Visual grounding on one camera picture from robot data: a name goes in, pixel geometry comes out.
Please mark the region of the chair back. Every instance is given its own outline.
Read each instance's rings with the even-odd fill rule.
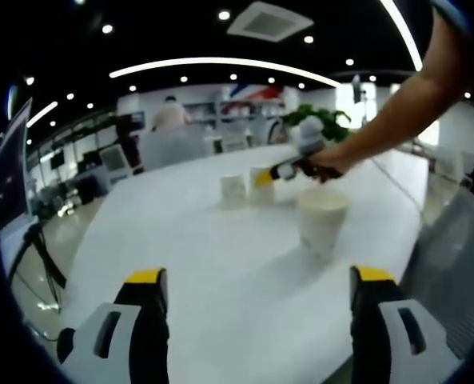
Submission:
[[[401,284],[446,329],[465,358],[474,343],[474,195],[462,188],[425,228]]]
[[[120,144],[115,144],[101,150],[100,158],[107,170],[111,185],[132,175],[132,168],[130,168]]]

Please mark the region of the air conditioning vent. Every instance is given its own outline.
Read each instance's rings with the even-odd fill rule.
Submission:
[[[228,34],[280,42],[312,24],[313,20],[285,8],[254,2],[235,18]]]

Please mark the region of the computer screen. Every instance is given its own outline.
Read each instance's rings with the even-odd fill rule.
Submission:
[[[58,167],[64,164],[64,151],[57,152],[51,159],[50,159],[50,168],[56,170]]]
[[[116,118],[116,131],[120,133],[132,132],[144,128],[144,112],[123,114]]]
[[[0,145],[0,230],[28,211],[25,140],[30,102],[14,116]]]

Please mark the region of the human arm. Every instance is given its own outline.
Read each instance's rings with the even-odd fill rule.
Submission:
[[[472,60],[464,36],[434,12],[424,65],[363,129],[312,156],[317,166],[346,172],[357,162],[416,137],[457,102],[472,83]]]

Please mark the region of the window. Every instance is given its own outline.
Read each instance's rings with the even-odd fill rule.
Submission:
[[[395,94],[400,89],[400,84],[391,85],[391,94]]]
[[[336,108],[343,110],[351,119],[349,122],[344,116],[338,118],[340,125],[359,129],[363,125],[363,117],[366,114],[366,120],[370,121],[377,115],[376,86],[372,82],[362,84],[365,100],[354,104],[354,93],[352,84],[343,84],[336,88]]]
[[[423,144],[437,146],[439,144],[439,120],[436,120],[426,130],[418,135],[418,139]]]

